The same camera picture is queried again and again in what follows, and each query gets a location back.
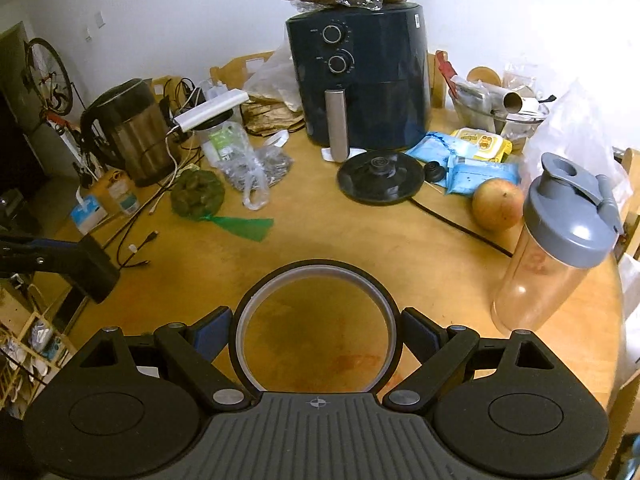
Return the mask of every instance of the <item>crosshair logo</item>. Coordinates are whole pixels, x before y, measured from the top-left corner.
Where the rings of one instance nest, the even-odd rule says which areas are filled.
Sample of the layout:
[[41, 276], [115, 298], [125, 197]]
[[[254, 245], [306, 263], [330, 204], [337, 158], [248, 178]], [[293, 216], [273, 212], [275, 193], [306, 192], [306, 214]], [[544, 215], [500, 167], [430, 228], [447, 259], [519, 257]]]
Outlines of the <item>crosshair logo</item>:
[[320, 408], [324, 408], [326, 405], [331, 403], [327, 402], [324, 399], [321, 399], [320, 397], [316, 397], [315, 399], [310, 400], [307, 404], [310, 404], [311, 406], [319, 410]]

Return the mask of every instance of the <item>ridged gray surface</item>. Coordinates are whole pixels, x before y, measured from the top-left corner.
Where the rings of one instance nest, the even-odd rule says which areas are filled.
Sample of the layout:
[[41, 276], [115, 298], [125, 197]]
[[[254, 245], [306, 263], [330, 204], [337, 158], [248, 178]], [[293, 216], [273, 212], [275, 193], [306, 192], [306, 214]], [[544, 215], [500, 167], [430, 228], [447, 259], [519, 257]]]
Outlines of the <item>ridged gray surface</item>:
[[[245, 412], [213, 417], [202, 439], [183, 459], [145, 478], [488, 480], [496, 477], [454, 457], [436, 440], [420, 416], [390, 412], [371, 394], [267, 393], [257, 406]], [[593, 480], [584, 473], [573, 478]]]

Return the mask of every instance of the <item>transparent bottle body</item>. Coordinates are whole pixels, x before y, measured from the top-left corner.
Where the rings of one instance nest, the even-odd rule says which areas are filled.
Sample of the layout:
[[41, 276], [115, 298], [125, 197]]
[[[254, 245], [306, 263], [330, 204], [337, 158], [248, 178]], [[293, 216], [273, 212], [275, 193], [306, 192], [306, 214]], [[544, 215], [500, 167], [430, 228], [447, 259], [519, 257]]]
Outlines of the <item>transparent bottle body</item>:
[[566, 301], [590, 269], [556, 260], [536, 242], [526, 226], [494, 297], [491, 316], [505, 335], [539, 329]]

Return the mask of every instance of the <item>air fryer knob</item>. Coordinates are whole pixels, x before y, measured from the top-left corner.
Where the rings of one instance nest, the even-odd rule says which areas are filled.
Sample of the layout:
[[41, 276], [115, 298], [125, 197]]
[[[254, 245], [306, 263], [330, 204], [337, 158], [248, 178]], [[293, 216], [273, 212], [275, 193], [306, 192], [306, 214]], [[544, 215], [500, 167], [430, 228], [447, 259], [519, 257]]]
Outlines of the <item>air fryer knob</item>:
[[339, 52], [329, 58], [329, 70], [334, 74], [341, 74], [353, 64], [353, 57], [348, 52]]
[[344, 33], [339, 25], [327, 25], [322, 30], [322, 39], [329, 44], [340, 43], [340, 40], [344, 37]]

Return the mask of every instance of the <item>bicycle wheel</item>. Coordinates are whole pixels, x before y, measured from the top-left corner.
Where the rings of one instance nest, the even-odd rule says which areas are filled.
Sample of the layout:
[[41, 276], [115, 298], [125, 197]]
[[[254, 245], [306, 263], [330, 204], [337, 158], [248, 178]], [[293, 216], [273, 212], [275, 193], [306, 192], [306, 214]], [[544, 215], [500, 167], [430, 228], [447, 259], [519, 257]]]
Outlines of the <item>bicycle wheel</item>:
[[74, 96], [60, 56], [42, 38], [33, 38], [25, 51], [27, 76], [42, 105], [58, 115], [67, 115], [74, 105]]

